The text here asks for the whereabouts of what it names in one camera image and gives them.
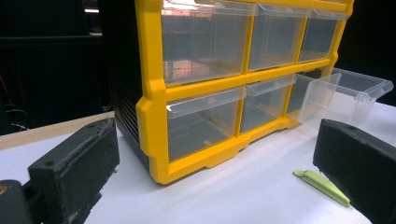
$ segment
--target white surface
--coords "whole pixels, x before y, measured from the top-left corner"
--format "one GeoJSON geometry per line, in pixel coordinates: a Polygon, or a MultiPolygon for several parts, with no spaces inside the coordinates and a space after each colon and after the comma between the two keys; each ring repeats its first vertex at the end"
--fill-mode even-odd
{"type": "MultiPolygon", "coordinates": [[[[396,146],[396,107],[375,104],[361,128],[396,146]]],[[[86,223],[370,223],[306,184],[296,168],[312,164],[317,131],[277,132],[235,158],[169,186],[156,184],[123,137],[120,165],[86,223]]],[[[0,151],[0,179],[25,183],[27,167],[68,135],[0,151]]]]}

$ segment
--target yellow plastic frame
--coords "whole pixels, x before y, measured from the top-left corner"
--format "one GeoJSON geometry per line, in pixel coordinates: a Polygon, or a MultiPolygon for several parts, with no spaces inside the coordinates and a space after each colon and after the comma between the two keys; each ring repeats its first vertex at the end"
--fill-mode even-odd
{"type": "MultiPolygon", "coordinates": [[[[354,0],[346,0],[344,1],[345,3],[334,3],[319,0],[240,0],[239,2],[327,9],[342,11],[350,16],[352,14],[353,1],[354,0]]],[[[338,58],[337,50],[346,26],[346,21],[338,22],[327,59],[308,63],[298,63],[298,52],[294,64],[292,65],[258,72],[248,72],[248,50],[250,47],[250,42],[248,41],[246,45],[244,68],[241,75],[169,88],[165,86],[163,80],[163,53],[159,50],[163,48],[161,40],[162,3],[162,0],[135,0],[143,80],[143,97],[136,105],[140,147],[148,156],[150,175],[156,182],[161,184],[171,183],[205,167],[210,168],[216,166],[234,157],[241,149],[247,147],[251,142],[269,133],[290,128],[296,124],[296,121],[286,117],[286,108],[291,87],[289,87],[288,90],[287,100],[281,118],[243,134],[239,133],[243,105],[243,100],[241,100],[238,104],[235,133],[231,139],[193,153],[177,161],[169,162],[167,114],[165,109],[167,102],[245,86],[253,82],[264,81],[316,68],[332,68],[338,58]]],[[[249,30],[247,39],[251,38],[253,22],[254,16],[251,16],[247,28],[249,30]]],[[[298,49],[301,48],[303,35],[304,32],[302,30],[299,37],[298,49]]]]}

